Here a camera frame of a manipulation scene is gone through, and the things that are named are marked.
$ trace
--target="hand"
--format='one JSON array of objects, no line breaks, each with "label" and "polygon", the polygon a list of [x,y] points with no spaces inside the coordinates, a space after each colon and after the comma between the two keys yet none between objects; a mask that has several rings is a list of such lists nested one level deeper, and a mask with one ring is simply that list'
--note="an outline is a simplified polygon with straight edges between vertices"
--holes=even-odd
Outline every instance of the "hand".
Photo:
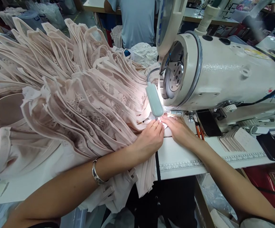
[{"label": "hand", "polygon": [[130,145],[130,150],[136,155],[138,164],[148,160],[162,146],[164,127],[159,120],[152,120]]},{"label": "hand", "polygon": [[181,117],[174,119],[164,114],[164,116],[161,117],[161,121],[170,128],[174,141],[193,152],[197,148],[197,145],[206,143],[189,129]]}]

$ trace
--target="silver bangle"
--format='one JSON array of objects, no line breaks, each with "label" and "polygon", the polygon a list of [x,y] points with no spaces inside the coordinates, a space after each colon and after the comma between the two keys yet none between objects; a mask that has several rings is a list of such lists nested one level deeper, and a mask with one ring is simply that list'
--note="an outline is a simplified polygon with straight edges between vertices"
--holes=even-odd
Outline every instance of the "silver bangle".
[{"label": "silver bangle", "polygon": [[93,162],[92,162],[92,175],[93,175],[93,178],[95,180],[95,182],[98,184],[98,185],[101,185],[101,184],[104,184],[106,183],[106,181],[103,181],[102,179],[99,178],[99,176],[97,175],[96,171],[95,171],[95,163],[97,162],[97,159],[95,159]]}]

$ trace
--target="smartphone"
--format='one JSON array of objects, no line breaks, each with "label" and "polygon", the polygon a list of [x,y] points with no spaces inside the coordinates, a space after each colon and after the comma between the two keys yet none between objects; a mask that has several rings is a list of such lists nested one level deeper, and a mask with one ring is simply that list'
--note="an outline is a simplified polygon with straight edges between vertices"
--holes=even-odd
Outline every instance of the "smartphone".
[{"label": "smartphone", "polygon": [[267,134],[257,136],[257,140],[267,157],[270,160],[275,161],[275,139],[273,138],[271,132],[269,131]]},{"label": "smartphone", "polygon": [[201,129],[207,137],[222,136],[222,132],[209,109],[201,109],[196,112]]}]

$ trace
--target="woman's left hand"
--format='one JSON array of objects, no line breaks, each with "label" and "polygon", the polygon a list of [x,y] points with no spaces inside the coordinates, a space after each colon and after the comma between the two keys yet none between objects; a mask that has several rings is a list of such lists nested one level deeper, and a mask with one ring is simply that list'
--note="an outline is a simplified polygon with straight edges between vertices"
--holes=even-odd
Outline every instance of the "woman's left hand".
[{"label": "woman's left hand", "polygon": [[138,164],[147,161],[163,144],[164,127],[159,120],[152,120],[136,141],[129,146]]}]

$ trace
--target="person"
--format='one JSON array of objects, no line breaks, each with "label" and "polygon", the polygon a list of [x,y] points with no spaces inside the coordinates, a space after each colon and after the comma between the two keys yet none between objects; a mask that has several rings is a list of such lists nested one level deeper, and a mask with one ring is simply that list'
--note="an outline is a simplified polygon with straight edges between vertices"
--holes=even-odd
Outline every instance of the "person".
[{"label": "person", "polygon": [[270,6],[270,11],[269,13],[274,13],[275,12],[275,1],[274,0],[259,0],[258,3],[252,8],[250,11],[249,15],[251,18],[256,18],[260,11],[265,8],[267,5]]},{"label": "person", "polygon": [[105,0],[107,13],[122,12],[123,47],[130,49],[137,43],[154,43],[154,14],[158,13],[159,0]]},{"label": "person", "polygon": [[[194,152],[203,161],[217,186],[234,208],[240,227],[275,228],[275,209],[267,199],[205,141],[196,137],[182,118],[174,119],[164,115],[161,121],[153,120],[131,146],[99,158],[95,166],[99,178],[107,181],[112,176],[130,170],[149,159],[162,146],[162,123],[168,125],[173,139],[178,144]],[[92,165],[92,162],[82,164],[41,186],[10,213],[3,228],[58,227],[60,218],[75,209],[98,187],[92,175]],[[178,203],[183,201],[182,195],[179,195],[177,200]]]}]

